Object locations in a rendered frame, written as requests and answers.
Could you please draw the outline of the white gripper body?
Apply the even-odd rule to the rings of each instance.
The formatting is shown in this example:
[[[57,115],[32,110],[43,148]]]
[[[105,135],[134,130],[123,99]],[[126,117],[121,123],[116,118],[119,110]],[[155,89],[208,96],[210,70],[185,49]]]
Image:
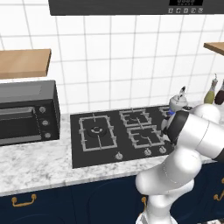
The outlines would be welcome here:
[[[170,117],[167,116],[161,122],[161,131],[163,132],[164,135],[167,135],[167,123],[168,123],[169,119],[170,119]]]

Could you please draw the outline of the silver kettle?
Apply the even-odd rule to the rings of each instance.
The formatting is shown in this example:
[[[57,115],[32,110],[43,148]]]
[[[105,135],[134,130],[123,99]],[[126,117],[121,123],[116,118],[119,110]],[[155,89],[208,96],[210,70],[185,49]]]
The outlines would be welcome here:
[[[186,87],[182,87],[178,94],[174,95],[169,101],[169,107],[172,112],[181,110],[183,107],[188,105],[185,97]]]

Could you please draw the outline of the black hob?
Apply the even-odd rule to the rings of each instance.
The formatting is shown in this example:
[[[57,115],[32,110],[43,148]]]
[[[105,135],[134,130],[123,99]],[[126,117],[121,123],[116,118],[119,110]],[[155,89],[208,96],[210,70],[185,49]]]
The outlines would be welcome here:
[[[106,165],[173,152],[163,139],[161,122],[169,116],[168,106],[126,108],[70,116],[73,168]],[[159,148],[164,146],[166,153]],[[150,156],[144,150],[151,150]],[[116,154],[122,153],[122,160]]]

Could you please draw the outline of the olive green oil bottle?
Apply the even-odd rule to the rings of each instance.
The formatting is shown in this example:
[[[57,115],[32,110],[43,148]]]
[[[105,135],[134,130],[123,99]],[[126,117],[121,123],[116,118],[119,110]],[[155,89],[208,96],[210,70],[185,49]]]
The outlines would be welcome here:
[[[206,93],[206,96],[204,98],[204,103],[209,103],[212,104],[214,102],[214,97],[215,97],[215,88],[218,83],[217,77],[215,77],[212,80],[212,84],[208,92]]]

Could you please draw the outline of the dark brown bottle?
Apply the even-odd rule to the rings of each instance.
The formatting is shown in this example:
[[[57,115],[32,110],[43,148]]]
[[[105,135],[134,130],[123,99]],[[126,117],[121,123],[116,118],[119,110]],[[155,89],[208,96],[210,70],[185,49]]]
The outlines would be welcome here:
[[[222,86],[214,98],[214,103],[217,105],[221,105],[223,102],[224,102],[224,81],[222,82]]]

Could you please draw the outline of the navy cupboard front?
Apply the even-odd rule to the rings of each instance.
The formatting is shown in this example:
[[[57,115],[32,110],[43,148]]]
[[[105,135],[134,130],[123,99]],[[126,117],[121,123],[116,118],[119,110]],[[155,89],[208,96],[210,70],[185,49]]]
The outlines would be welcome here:
[[[224,190],[224,164],[203,164],[194,179],[193,189],[178,198],[171,206],[171,216],[178,224],[198,224],[224,218],[224,197],[214,200]]]

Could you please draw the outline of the navy cupboard door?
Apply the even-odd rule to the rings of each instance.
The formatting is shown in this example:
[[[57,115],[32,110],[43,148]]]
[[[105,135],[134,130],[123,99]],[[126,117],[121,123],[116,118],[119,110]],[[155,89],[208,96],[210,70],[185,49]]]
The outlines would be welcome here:
[[[77,224],[136,224],[144,210],[135,176],[73,185],[71,190]]]

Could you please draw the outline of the black toaster oven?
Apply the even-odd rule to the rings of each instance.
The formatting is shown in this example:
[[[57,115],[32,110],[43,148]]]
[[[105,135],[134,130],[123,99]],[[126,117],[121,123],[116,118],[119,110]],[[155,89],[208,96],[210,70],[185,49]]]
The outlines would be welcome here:
[[[46,112],[43,114],[39,112],[39,107],[41,106],[46,108]],[[60,105],[56,82],[54,80],[0,84],[0,109],[24,107],[34,107],[38,118],[41,139],[33,142],[58,140],[60,138]],[[43,120],[47,120],[49,125],[43,126]],[[46,132],[51,133],[49,139],[45,138]]]

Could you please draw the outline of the black range hood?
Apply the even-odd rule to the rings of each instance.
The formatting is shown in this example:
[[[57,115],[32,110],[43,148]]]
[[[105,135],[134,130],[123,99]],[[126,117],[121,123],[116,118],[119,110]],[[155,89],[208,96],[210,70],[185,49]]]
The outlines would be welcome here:
[[[52,16],[224,14],[224,0],[48,0]]]

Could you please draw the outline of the navy drawer front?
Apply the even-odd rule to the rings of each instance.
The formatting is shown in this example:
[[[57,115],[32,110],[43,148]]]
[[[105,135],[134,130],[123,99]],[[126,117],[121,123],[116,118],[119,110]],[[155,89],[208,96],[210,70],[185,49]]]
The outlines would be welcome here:
[[[0,197],[0,224],[76,224],[68,187]]]

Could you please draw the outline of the toaster oven glass door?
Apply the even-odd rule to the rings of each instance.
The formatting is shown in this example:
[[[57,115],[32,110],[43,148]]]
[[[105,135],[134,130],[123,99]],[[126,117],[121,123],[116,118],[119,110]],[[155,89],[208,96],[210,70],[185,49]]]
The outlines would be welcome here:
[[[31,117],[11,119],[0,118],[0,144],[18,144],[41,139],[38,118],[35,112]]]

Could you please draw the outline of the wide wooden shelf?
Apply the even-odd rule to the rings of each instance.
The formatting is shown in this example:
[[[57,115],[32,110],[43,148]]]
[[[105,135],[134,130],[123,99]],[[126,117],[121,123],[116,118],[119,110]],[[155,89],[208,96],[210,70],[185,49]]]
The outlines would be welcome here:
[[[50,49],[0,51],[0,80],[46,77],[51,56]]]

